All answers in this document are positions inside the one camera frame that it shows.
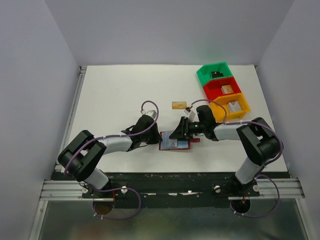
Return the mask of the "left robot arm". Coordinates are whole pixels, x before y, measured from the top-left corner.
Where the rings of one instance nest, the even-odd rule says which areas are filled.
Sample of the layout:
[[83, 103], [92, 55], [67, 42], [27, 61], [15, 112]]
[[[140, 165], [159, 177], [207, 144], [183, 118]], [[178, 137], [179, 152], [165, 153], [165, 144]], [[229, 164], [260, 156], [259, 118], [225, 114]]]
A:
[[155, 123], [154, 110], [144, 112], [135, 125], [123, 130], [120, 135], [95, 137], [88, 130], [81, 131], [58, 155], [57, 161], [77, 182], [93, 186], [93, 191], [101, 198], [111, 191], [109, 178], [97, 165], [103, 155], [115, 152], [129, 152], [142, 144], [155, 145], [162, 141]]

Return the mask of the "gold credit card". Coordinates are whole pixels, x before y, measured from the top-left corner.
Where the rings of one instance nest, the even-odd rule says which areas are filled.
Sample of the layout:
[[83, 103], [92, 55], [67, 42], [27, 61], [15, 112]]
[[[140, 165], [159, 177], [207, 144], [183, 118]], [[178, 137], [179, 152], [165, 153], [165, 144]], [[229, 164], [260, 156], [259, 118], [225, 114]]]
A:
[[188, 107], [188, 104], [186, 101], [173, 101], [171, 107], [173, 110], [183, 110]]

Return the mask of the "white VIP card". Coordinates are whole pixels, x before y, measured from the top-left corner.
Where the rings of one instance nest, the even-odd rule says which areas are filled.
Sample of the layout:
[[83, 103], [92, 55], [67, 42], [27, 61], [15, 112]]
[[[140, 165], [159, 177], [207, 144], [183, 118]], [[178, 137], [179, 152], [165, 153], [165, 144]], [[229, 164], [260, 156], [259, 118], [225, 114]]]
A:
[[169, 131], [162, 131], [161, 138], [162, 142], [160, 143], [161, 150], [171, 150], [176, 149], [178, 147], [178, 140], [177, 139], [169, 139], [172, 130]]

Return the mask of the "red leather card holder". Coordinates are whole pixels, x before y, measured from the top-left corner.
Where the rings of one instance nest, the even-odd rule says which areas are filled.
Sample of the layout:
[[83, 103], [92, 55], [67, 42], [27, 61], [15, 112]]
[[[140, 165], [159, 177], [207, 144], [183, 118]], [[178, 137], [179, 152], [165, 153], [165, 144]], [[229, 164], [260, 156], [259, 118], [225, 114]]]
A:
[[161, 131], [160, 136], [162, 141], [159, 143], [160, 151], [182, 151], [182, 150], [190, 150], [191, 143], [199, 143], [200, 138], [192, 138], [189, 140], [177, 140], [177, 139], [169, 139], [172, 131]]

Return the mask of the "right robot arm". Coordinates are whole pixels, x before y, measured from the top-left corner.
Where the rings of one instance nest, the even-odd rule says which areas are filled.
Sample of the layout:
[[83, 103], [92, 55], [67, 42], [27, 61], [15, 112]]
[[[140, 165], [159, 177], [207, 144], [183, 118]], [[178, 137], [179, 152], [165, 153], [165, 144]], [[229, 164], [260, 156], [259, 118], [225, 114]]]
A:
[[211, 108], [201, 105], [196, 108], [198, 121], [181, 117], [177, 128], [168, 136], [170, 140], [189, 141], [196, 134], [203, 134], [211, 141], [240, 141], [246, 153], [241, 167], [231, 179], [230, 191], [241, 196], [248, 190], [259, 173], [275, 162], [284, 149], [283, 142], [261, 117], [241, 123], [216, 122]]

